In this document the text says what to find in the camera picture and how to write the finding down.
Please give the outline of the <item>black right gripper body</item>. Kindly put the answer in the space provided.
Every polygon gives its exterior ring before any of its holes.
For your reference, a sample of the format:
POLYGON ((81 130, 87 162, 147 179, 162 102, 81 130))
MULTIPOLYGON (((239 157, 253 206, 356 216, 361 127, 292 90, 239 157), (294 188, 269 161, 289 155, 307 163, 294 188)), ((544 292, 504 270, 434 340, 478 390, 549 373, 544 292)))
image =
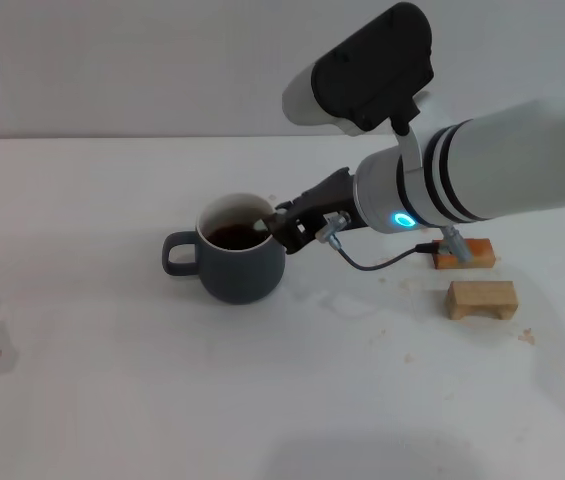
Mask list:
POLYGON ((318 185, 303 192, 286 207, 287 250, 301 250, 315 239, 331 214, 346 213, 350 219, 345 230, 360 229, 362 218, 354 201, 354 177, 349 168, 341 168, 318 185))

